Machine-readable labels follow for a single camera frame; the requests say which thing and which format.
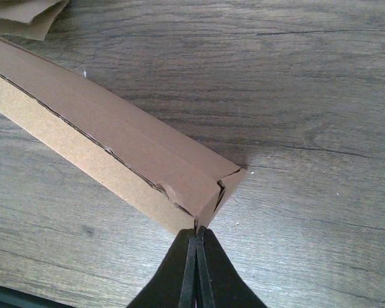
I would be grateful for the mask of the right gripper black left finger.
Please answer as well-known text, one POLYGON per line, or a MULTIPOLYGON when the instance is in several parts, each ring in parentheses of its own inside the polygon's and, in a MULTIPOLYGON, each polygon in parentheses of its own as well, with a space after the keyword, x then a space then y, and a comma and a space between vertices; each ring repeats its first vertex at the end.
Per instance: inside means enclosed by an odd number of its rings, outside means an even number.
POLYGON ((196 234, 179 231, 153 278, 129 307, 196 306, 196 234))

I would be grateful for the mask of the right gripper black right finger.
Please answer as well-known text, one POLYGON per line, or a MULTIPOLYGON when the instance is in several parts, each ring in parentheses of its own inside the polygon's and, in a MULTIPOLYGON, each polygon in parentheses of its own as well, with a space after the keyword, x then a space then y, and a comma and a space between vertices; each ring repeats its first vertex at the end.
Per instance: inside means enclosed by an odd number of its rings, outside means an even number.
POLYGON ((214 232, 196 235, 197 307, 265 307, 235 270, 214 232))

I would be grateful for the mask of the brown cardboard paper box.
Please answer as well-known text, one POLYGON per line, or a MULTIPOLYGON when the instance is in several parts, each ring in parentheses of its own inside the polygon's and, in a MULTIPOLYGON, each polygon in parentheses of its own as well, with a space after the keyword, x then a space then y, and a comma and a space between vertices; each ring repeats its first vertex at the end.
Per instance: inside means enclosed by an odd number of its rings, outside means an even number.
POLYGON ((246 171, 0 37, 0 113, 172 233, 207 226, 246 171))

